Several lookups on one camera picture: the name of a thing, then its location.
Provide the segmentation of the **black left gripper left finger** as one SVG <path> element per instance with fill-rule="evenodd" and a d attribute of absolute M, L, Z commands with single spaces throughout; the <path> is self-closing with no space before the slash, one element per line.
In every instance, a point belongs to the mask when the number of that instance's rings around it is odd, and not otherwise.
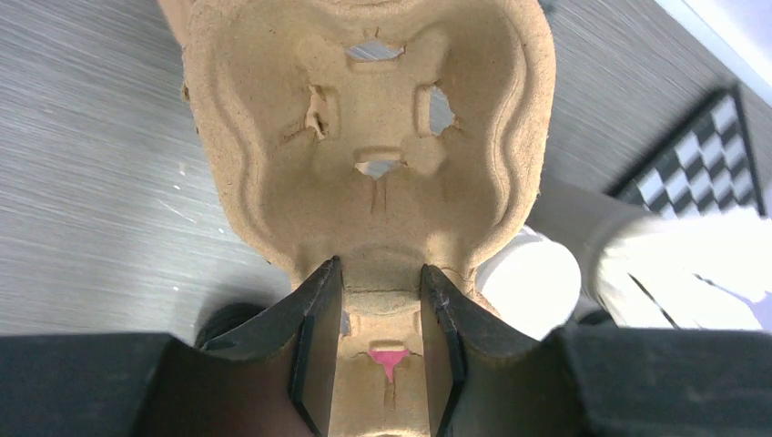
<path fill-rule="evenodd" d="M 324 436 L 341 318 L 339 258 L 193 347 L 164 332 L 7 336 L 4 436 Z"/>

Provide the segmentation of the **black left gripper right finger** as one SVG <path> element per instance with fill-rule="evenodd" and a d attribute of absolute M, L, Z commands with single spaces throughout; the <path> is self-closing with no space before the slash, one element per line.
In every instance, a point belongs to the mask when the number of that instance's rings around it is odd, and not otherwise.
<path fill-rule="evenodd" d="M 420 286 L 434 436 L 768 436 L 771 337 L 580 326 L 534 340 L 436 267 Z"/>

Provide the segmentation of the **stack of paper cups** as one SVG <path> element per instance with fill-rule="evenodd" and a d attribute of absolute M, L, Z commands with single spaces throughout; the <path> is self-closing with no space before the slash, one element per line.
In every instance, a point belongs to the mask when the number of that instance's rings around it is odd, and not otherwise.
<path fill-rule="evenodd" d="M 478 267 L 475 279 L 500 319 L 535 340 L 568 321 L 581 285 L 571 251 L 527 226 Z"/>

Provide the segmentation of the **single brown pulp carrier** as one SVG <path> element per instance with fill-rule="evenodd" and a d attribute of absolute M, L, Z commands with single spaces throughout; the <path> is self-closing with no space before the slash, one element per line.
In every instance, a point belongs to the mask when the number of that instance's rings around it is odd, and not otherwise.
<path fill-rule="evenodd" d="M 330 430 L 430 432 L 419 283 L 474 302 L 537 197 L 554 98 L 536 1 L 163 1 L 232 229 L 299 285 L 342 266 Z M 368 355 L 411 354 L 394 383 Z"/>

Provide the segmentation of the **yellow pink paper bag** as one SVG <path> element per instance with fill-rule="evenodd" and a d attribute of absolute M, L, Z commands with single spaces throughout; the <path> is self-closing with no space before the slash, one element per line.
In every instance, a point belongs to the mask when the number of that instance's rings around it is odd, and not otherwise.
<path fill-rule="evenodd" d="M 368 350 L 371 359 L 382 366 L 389 383 L 394 383 L 396 367 L 410 354 L 411 351 L 404 347 L 370 348 Z"/>

